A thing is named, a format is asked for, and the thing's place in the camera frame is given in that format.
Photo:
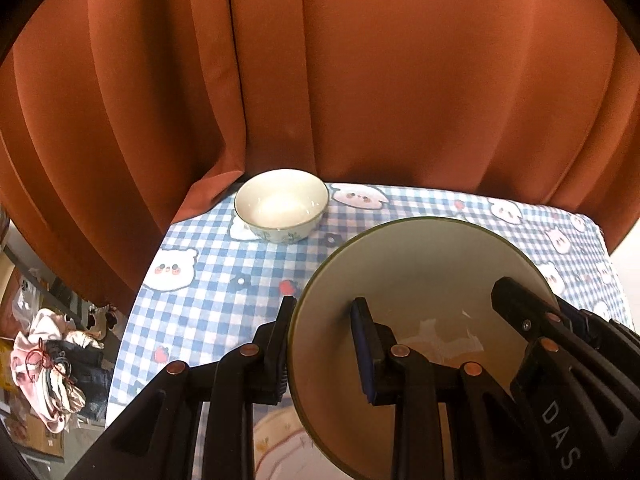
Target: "cartoon bear print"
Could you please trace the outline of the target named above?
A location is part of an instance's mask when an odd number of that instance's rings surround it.
[[[571,215],[571,225],[574,226],[574,229],[580,233],[583,233],[586,229],[586,224],[584,220],[580,218],[578,215]]]
[[[560,254],[567,254],[571,250],[569,238],[564,236],[564,233],[557,227],[551,229],[551,231],[546,231],[545,234],[551,240],[554,249]]]
[[[193,266],[197,254],[196,249],[160,249],[146,272],[143,284],[160,292],[179,290],[191,285],[195,276]]]
[[[596,269],[598,269],[598,273],[600,275],[600,279],[602,283],[605,285],[609,285],[613,282],[613,275],[611,274],[611,270],[606,262],[597,262]]]
[[[500,220],[514,225],[521,223],[522,212],[513,202],[501,198],[490,198],[489,202],[491,203],[491,213]]]
[[[564,280],[562,279],[562,276],[560,276],[556,266],[553,263],[548,262],[546,264],[538,265],[537,267],[551,287],[551,291],[555,295],[560,296],[560,294],[564,292]]]
[[[611,319],[611,314],[609,313],[609,307],[604,301],[599,301],[598,303],[593,305],[593,308],[591,310],[594,314],[597,314],[598,316],[600,316],[602,319],[606,321]]]
[[[234,215],[229,225],[229,236],[234,240],[258,240],[260,237],[249,229],[238,215]]]
[[[382,209],[389,199],[375,187],[362,184],[331,184],[334,200],[357,209]]]

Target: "red strawberry print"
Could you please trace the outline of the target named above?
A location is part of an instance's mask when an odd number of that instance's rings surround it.
[[[291,280],[282,280],[280,282],[280,293],[283,296],[294,296],[296,293],[296,284]]]
[[[154,352],[154,362],[165,363],[169,360],[169,349],[165,346],[159,346]]]

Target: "screw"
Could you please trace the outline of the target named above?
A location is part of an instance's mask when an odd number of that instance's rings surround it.
[[[554,323],[560,323],[562,321],[560,317],[553,312],[547,312],[545,316],[549,321],[553,321]]]
[[[558,343],[552,341],[548,337],[543,337],[540,340],[540,344],[542,345],[542,348],[544,348],[548,352],[557,352],[560,349]]]
[[[240,347],[240,353],[244,357],[252,357],[260,351],[260,347],[255,343],[247,343]]]
[[[469,362],[465,364],[464,371],[467,375],[478,377],[482,373],[482,367],[478,363]]]
[[[391,347],[391,355],[393,357],[407,357],[410,351],[409,347],[404,345],[393,345]]]
[[[187,363],[185,363],[184,361],[171,361],[166,366],[166,371],[171,375],[179,375],[184,371],[186,367]]]

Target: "white wall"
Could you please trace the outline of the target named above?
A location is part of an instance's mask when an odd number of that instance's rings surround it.
[[[640,330],[640,222],[611,255],[629,299],[636,330]]]

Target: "blue checkered tablecloth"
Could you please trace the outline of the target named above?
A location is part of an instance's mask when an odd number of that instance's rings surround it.
[[[335,248],[377,224],[446,216],[483,226],[521,249],[552,290],[578,308],[632,326],[599,227],[548,206],[411,187],[329,184],[332,199],[317,231],[294,245],[268,244],[236,217],[237,187],[211,211],[174,224],[153,260],[129,317],[111,385],[113,420],[169,362],[218,361],[298,296]],[[203,408],[198,450],[206,426]],[[194,478],[202,457],[196,455]]]

